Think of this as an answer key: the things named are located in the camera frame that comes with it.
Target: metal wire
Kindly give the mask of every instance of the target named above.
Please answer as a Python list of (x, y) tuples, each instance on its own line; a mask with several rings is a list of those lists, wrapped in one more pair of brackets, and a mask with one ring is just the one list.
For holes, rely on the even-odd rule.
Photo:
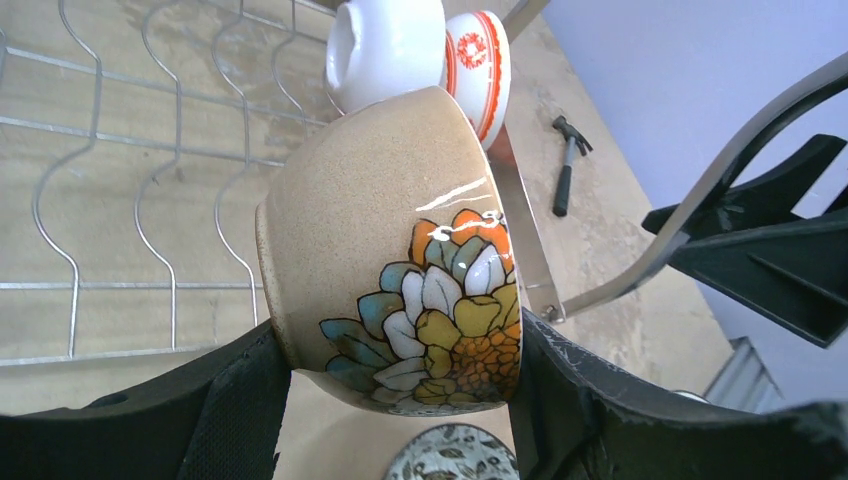
[[(218, 97), (214, 95), (209, 95), (206, 93), (202, 93), (196, 90), (191, 90), (188, 88), (184, 88), (183, 82), (180, 80), (179, 76), (175, 73), (174, 69), (169, 67), (167, 62), (163, 59), (161, 55), (154, 49), (151, 44), (150, 36), (151, 36), (151, 22), (153, 19), (160, 14), (164, 9), (174, 7), (182, 3), (184, 0), (167, 0), (163, 3), (159, 3), (151, 7), (151, 9), (146, 12), (143, 17), (142, 25), (140, 28), (141, 41), (143, 42), (145, 49), (150, 55), (151, 59), (158, 65), (158, 67), (164, 71), (172, 80), (172, 84), (161, 83), (150, 81), (146, 79), (142, 79), (139, 77), (134, 77), (127, 74), (117, 73), (114, 71), (109, 71), (104, 68), (103, 62), (101, 61), (100, 56), (94, 51), (94, 49), (87, 43), (73, 28), (71, 22), (68, 20), (67, 10), (65, 0), (57, 0), (57, 6), (59, 11), (59, 16), (62, 20), (62, 23), (67, 30), (68, 34), (73, 38), (73, 40), (94, 60), (94, 67), (82, 65), (79, 63), (75, 63), (73, 61), (69, 61), (66, 59), (51, 57), (48, 55), (44, 55), (42, 53), (33, 52), (29, 50), (24, 50), (21, 48), (16, 48), (13, 45), (10, 45), (10, 40), (6, 36), (6, 33), (0, 29), (0, 81), (3, 79), (4, 69), (7, 66), (6, 60), (8, 58), (21, 58), (32, 62), (37, 62), (42, 65), (48, 65), (53, 67), (58, 67), (61, 69), (79, 72), (86, 75), (93, 76), (94, 79), (94, 98), (91, 106), (91, 118), (89, 122), (88, 128), (78, 128), (69, 125), (61, 125), (58, 123), (48, 123), (44, 121), (36, 121), (32, 119), (25, 118), (17, 118), (13, 116), (0, 116), (0, 126), (7, 125), (18, 128), (25, 128), (39, 132), (49, 132), (50, 134), (59, 134), (59, 135), (68, 135), (72, 137), (80, 137), (85, 138), (86, 143), (82, 147), (71, 151), (70, 153), (65, 154), (58, 160), (54, 161), (49, 167), (44, 171), (41, 176), (38, 178), (37, 183), (33, 189), (32, 199), (31, 199), (31, 214), (33, 221), (35, 223), (36, 229), (39, 232), (40, 236), (44, 239), (44, 241), (51, 247), (51, 249), (59, 255), (65, 263), (67, 263), (71, 267), (71, 277), (69, 281), (49, 281), (49, 282), (27, 282), (27, 281), (5, 281), (0, 282), (0, 291), (34, 291), (34, 292), (45, 292), (45, 291), (68, 291), (70, 292), (70, 312), (69, 312), (69, 324), (68, 324), (68, 348), (67, 354), (61, 356), (34, 356), (34, 357), (19, 357), (19, 358), (0, 358), (0, 367), (4, 366), (20, 366), (20, 365), (36, 365), (36, 364), (45, 364), (45, 363), (56, 363), (56, 362), (69, 362), (69, 361), (80, 361), (80, 360), (89, 360), (89, 359), (105, 359), (105, 358), (121, 358), (121, 357), (133, 357), (140, 355), (159, 355), (159, 354), (173, 354), (173, 353), (181, 353), (181, 352), (198, 352), (203, 350), (208, 350), (214, 348), (217, 344), (217, 335), (215, 337), (215, 341), (212, 344), (195, 344), (195, 345), (179, 345), (177, 342), (177, 333), (179, 327), (179, 318), (180, 318), (180, 309), (179, 309), (179, 291), (181, 290), (191, 290), (191, 291), (249, 291), (251, 295), (251, 307), (253, 313), (253, 324), (257, 325), (259, 322), (258, 318), (258, 305), (256, 298), (256, 290), (262, 289), (263, 285), (256, 281), (255, 274), (245, 260), (243, 255), (240, 255), (236, 252), (232, 243), (228, 236), (225, 234), (225, 229), (222, 226), (221, 220), (221, 205), (226, 197), (228, 191), (236, 185), (240, 180), (242, 180), (245, 175), (251, 170), (251, 168), (255, 168), (258, 165), (266, 165), (271, 167), (281, 167), (285, 164), (285, 158), (273, 158), (273, 157), (256, 157), (251, 155), (251, 147), (250, 147), (250, 115), (252, 113), (259, 113), (263, 115), (270, 116), (272, 118), (278, 119), (290, 119), (297, 120), (303, 129), (303, 135), (301, 136), (301, 140), (306, 138), (308, 135), (308, 126), (324, 126), (327, 122), (322, 121), (320, 119), (311, 117), (308, 115), (303, 106), (298, 100), (289, 93), (289, 90), (286, 88), (286, 85), (283, 81), (282, 75), (280, 73), (279, 62), (281, 58), (285, 58), (285, 54), (283, 52), (286, 51), (286, 47), (290, 46), (296, 39), (305, 39), (310, 42), (319, 42), (320, 44), (324, 44), (324, 40), (313, 35), (309, 35), (303, 32), (298, 31), (297, 26), (297, 8), (310, 8), (322, 14), (331, 14), (331, 11), (326, 10), (323, 7), (312, 4), (305, 0), (292, 0), (291, 1), (291, 25), (286, 25), (284, 22), (279, 20), (273, 20), (266, 18), (264, 16), (258, 15), (256, 13), (252, 13), (246, 11), (244, 8), (244, 1), (240, 0), (238, 4), (237, 10), (230, 10), (228, 8), (222, 7), (220, 5), (216, 5), (214, 3), (209, 3), (207, 1), (201, 0), (201, 3), (205, 5), (212, 6), (216, 9), (222, 11), (232, 12), (235, 16), (234, 18), (226, 22), (221, 28), (215, 33), (212, 44), (211, 44), (211, 54), (212, 60), (217, 69), (217, 72), (221, 75), (224, 81), (229, 85), (230, 88), (238, 95), (237, 100), (233, 100), (227, 97)], [(222, 65), (222, 61), (219, 58), (219, 50), (221, 47), (221, 43), (225, 42), (225, 36), (227, 32), (236, 27), (240, 22), (255, 22), (256, 24), (264, 25), (265, 27), (274, 28), (283, 32), (286, 32), (287, 35), (276, 47), (273, 49), (273, 53), (271, 56), (271, 74), (273, 76), (274, 82), (279, 88), (279, 91), (282, 95), (290, 102), (293, 107), (296, 109), (296, 113), (290, 113), (278, 109), (271, 108), (266, 105), (253, 104), (247, 100), (247, 97), (244, 93), (244, 90), (237, 85), (237, 83), (233, 80), (233, 78), (227, 73), (226, 69)], [(175, 124), (175, 132), (174, 132), (174, 142), (162, 142), (156, 141), (149, 138), (140, 138), (128, 135), (116, 135), (116, 134), (107, 134), (99, 131), (100, 127), (100, 119), (101, 119), (101, 101), (103, 96), (103, 80), (109, 79), (111, 81), (121, 82), (123, 84), (134, 85), (138, 87), (143, 87), (152, 91), (158, 92), (166, 92), (173, 94), (175, 97), (174, 100), (174, 112), (176, 118)], [(184, 119), (183, 119), (183, 100), (185, 98), (192, 98), (195, 100), (199, 100), (201, 102), (205, 102), (208, 104), (216, 104), (216, 105), (224, 105), (229, 107), (235, 107), (241, 110), (243, 123), (244, 123), (244, 147), (243, 152), (241, 154), (238, 153), (230, 153), (221, 151), (215, 148), (205, 148), (205, 147), (189, 147), (183, 144), (183, 135), (182, 130), (184, 127)], [(143, 180), (138, 185), (138, 188), (134, 194), (133, 200), (133, 221), (136, 233), (140, 237), (142, 243), (145, 248), (153, 255), (153, 257), (157, 260), (158, 263), (161, 263), (164, 268), (168, 272), (168, 280), (164, 282), (141, 282), (141, 281), (131, 281), (129, 279), (123, 281), (113, 281), (113, 282), (97, 282), (97, 281), (86, 281), (83, 280), (83, 271), (85, 270), (85, 266), (81, 266), (79, 261), (74, 258), (74, 255), (68, 251), (67, 248), (63, 248), (60, 246), (59, 242), (54, 239), (54, 236), (50, 233), (48, 225), (45, 225), (45, 221), (42, 216), (42, 196), (46, 189), (46, 187), (50, 184), (51, 179), (53, 179), (54, 175), (62, 170), (63, 168), (67, 168), (68, 164), (73, 162), (75, 159), (78, 159), (82, 156), (85, 156), (89, 152), (91, 152), (97, 141), (104, 141), (109, 143), (117, 143), (123, 145), (131, 145), (136, 147), (145, 147), (150, 149), (157, 149), (168, 151), (173, 154), (173, 157), (153, 168), (149, 173), (147, 173)], [(162, 251), (154, 245), (154, 242), (151, 241), (150, 235), (146, 229), (147, 221), (144, 216), (144, 205), (146, 194), (151, 186), (151, 183), (156, 182), (156, 179), (160, 177), (163, 173), (176, 169), (178, 167), (179, 162), (181, 161), (183, 154), (196, 155), (200, 157), (206, 157), (210, 160), (213, 159), (224, 159), (224, 160), (238, 160), (242, 162), (242, 168), (230, 176), (217, 191), (215, 196), (214, 206), (213, 206), (213, 214), (214, 214), (214, 223), (215, 230), (218, 234), (218, 237), (221, 243), (224, 245), (225, 249), (229, 253), (229, 255), (236, 260), (236, 262), (243, 268), (247, 273), (247, 282), (232, 282), (232, 281), (218, 281), (218, 282), (181, 282), (178, 281), (176, 269), (174, 263), (166, 257)], [(170, 294), (170, 345), (168, 348), (141, 348), (141, 349), (128, 349), (121, 351), (106, 351), (106, 352), (98, 352), (98, 353), (85, 353), (79, 354), (76, 352), (76, 344), (77, 344), (77, 320), (78, 320), (78, 312), (79, 312), (79, 298), (80, 294), (83, 291), (126, 291), (126, 290), (145, 290), (145, 291), (167, 291)]]

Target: patterned plate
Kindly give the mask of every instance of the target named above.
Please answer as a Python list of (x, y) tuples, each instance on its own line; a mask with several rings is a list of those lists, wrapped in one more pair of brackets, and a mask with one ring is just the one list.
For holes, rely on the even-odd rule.
[(515, 455), (473, 425), (449, 423), (415, 437), (395, 457), (385, 480), (518, 480)]

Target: hammer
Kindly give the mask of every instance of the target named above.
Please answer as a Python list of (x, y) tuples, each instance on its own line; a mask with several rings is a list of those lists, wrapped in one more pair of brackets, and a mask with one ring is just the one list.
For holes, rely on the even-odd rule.
[(574, 147), (579, 148), (580, 155), (585, 157), (588, 152), (592, 151), (592, 146), (574, 128), (574, 125), (568, 123), (562, 115), (554, 120), (553, 127), (559, 130), (566, 141), (565, 159), (562, 162), (562, 170), (559, 172), (553, 209), (554, 215), (564, 217), (568, 215), (568, 195), (571, 191), (571, 168), (574, 165)]

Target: dish rack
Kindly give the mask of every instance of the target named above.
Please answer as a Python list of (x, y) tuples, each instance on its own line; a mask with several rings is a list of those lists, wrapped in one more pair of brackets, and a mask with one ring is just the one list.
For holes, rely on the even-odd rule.
[(0, 5), (0, 367), (202, 351), (267, 317), (254, 208), (338, 117), (333, 13)]

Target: wall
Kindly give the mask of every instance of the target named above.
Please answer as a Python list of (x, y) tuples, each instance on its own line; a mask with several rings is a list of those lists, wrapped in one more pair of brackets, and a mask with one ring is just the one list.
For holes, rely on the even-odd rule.
[[(552, 0), (544, 16), (657, 207), (682, 200), (757, 110), (848, 50), (848, 2), (841, 0)], [(843, 93), (808, 113), (740, 180), (768, 170), (814, 133), (848, 139), (846, 112)], [(846, 171), (843, 152), (795, 212), (821, 213), (848, 183)], [(788, 403), (848, 400), (848, 334), (822, 350), (702, 288), (725, 334), (751, 338)]]

